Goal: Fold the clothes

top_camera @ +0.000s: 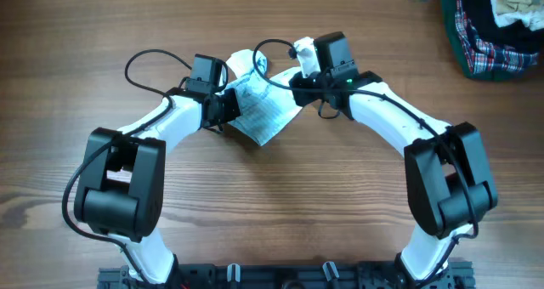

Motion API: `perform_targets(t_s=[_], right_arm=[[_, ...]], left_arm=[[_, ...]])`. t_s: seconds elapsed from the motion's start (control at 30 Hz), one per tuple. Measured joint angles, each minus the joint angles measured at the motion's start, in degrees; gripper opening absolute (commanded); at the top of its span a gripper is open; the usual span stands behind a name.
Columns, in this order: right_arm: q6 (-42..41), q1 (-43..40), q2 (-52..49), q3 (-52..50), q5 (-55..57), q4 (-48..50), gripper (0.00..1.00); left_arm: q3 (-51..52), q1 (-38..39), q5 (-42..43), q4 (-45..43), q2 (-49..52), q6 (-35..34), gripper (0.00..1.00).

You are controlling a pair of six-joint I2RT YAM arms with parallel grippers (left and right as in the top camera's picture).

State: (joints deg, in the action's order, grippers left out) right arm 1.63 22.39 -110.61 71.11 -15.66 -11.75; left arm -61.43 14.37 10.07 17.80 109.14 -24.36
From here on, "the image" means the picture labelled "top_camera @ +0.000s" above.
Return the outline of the light blue striped baby pants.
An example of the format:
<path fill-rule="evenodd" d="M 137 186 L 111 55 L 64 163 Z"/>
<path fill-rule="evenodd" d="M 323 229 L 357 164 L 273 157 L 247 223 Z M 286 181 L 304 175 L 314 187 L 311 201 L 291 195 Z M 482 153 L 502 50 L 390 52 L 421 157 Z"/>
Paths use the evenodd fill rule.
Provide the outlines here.
<path fill-rule="evenodd" d="M 236 79 L 227 88 L 233 88 L 241 115 L 230 126 L 263 146 L 278 134 L 302 109 L 296 105 L 292 93 L 275 87 L 262 79 L 257 71 L 266 71 L 267 58 L 251 49 L 233 53 L 226 61 Z"/>

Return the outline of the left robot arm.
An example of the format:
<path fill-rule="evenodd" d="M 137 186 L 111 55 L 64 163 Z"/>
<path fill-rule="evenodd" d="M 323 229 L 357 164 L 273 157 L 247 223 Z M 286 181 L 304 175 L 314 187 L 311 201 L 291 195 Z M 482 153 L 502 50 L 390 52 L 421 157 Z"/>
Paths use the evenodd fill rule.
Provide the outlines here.
<path fill-rule="evenodd" d="M 65 187 L 65 222 L 81 236 L 116 245 L 125 261 L 99 271 L 99 288 L 188 286 L 157 227 L 167 154 L 187 136 L 201 129 L 220 132 L 240 115 L 221 59 L 197 54 L 189 69 L 138 121 L 92 131 L 82 164 Z"/>

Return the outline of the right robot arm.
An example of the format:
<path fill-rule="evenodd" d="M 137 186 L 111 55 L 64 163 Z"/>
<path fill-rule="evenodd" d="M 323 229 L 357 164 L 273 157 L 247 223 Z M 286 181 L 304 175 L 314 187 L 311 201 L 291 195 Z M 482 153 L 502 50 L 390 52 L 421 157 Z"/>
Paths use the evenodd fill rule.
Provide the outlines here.
<path fill-rule="evenodd" d="M 474 239 L 498 193 L 481 135 L 468 122 L 450 125 L 410 105 L 378 75 L 361 72 L 342 32 L 305 37 L 289 50 L 301 71 L 289 82 L 299 106 L 316 100 L 379 134 L 403 157 L 407 199 L 416 221 L 398 254 L 401 286 L 438 280 L 461 239 Z"/>

